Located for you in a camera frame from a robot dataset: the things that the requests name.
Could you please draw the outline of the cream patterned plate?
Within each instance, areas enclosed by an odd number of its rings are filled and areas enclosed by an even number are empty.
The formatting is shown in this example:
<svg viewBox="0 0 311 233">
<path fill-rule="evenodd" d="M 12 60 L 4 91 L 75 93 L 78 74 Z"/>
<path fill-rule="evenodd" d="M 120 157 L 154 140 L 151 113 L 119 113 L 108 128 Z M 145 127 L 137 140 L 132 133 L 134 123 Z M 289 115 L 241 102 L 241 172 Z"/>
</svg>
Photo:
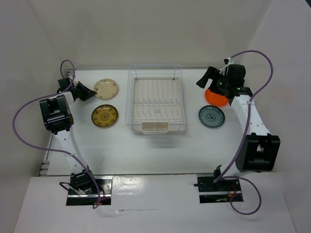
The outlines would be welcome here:
<svg viewBox="0 0 311 233">
<path fill-rule="evenodd" d="M 119 86 L 113 79 L 102 79 L 95 83 L 93 90 L 97 93 L 95 97 L 108 100 L 118 93 Z"/>
</svg>

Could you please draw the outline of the orange plate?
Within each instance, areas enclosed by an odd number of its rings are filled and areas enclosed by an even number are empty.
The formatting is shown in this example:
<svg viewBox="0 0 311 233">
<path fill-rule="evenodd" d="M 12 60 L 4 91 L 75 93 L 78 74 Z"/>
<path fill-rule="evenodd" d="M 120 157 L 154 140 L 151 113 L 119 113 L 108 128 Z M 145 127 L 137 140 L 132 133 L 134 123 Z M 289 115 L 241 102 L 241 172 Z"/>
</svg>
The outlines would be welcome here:
<svg viewBox="0 0 311 233">
<path fill-rule="evenodd" d="M 228 104 L 228 99 L 225 96 L 213 93 L 210 89 L 205 91 L 205 99 L 210 105 L 217 107 L 226 106 Z"/>
</svg>

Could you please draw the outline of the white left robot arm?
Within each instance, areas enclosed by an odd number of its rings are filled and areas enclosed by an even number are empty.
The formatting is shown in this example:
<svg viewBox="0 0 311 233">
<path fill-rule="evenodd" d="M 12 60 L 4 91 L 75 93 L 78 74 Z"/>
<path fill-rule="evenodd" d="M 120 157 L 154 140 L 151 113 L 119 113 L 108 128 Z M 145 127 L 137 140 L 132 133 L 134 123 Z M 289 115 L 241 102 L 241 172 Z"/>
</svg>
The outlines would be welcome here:
<svg viewBox="0 0 311 233">
<path fill-rule="evenodd" d="M 74 120 L 69 105 L 76 99 L 87 100 L 96 92 L 80 82 L 73 83 L 71 78 L 58 80 L 57 94 L 39 102 L 45 128 L 60 143 L 69 166 L 70 187 L 73 190 L 91 194 L 97 191 L 87 162 L 82 157 L 73 134 Z"/>
</svg>

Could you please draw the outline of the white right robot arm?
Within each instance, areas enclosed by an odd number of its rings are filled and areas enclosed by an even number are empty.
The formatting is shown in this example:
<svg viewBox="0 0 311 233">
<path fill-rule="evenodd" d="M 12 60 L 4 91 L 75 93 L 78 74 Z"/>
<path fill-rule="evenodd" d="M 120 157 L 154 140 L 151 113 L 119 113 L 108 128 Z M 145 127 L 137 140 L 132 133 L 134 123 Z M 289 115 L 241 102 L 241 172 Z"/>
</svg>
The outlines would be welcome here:
<svg viewBox="0 0 311 233">
<path fill-rule="evenodd" d="M 238 116 L 243 130 L 242 140 L 232 161 L 219 165 L 213 173 L 213 186 L 225 190 L 230 180 L 247 173 L 272 171 L 280 147 L 280 138 L 264 125 L 254 102 L 254 94 L 244 86 L 246 69 L 243 65 L 229 64 L 223 69 L 209 67 L 196 83 L 204 88 L 212 80 L 209 90 L 225 97 Z"/>
</svg>

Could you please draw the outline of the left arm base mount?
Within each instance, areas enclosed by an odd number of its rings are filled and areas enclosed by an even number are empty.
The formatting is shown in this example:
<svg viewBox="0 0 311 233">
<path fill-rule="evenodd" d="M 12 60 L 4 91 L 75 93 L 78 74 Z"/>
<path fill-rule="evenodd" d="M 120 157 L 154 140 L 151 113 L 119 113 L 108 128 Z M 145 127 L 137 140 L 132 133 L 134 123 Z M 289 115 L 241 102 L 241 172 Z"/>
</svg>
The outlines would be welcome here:
<svg viewBox="0 0 311 233">
<path fill-rule="evenodd" d="M 113 177 L 95 176 L 95 181 L 100 191 L 99 206 L 111 205 Z M 92 206 L 98 200 L 98 193 L 94 184 L 88 191 L 74 189 L 67 182 L 60 182 L 59 185 L 67 191 L 66 206 Z"/>
</svg>

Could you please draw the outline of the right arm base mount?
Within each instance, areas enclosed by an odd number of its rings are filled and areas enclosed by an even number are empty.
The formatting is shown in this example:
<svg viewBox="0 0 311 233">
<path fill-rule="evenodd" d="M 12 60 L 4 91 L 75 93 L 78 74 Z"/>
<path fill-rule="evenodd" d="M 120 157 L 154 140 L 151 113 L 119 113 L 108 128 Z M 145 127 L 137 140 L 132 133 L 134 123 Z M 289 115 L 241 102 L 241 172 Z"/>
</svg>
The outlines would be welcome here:
<svg viewBox="0 0 311 233">
<path fill-rule="evenodd" d="M 243 202 L 242 189 L 238 179 L 213 182 L 213 175 L 199 175 L 193 185 L 198 189 L 200 203 Z"/>
</svg>

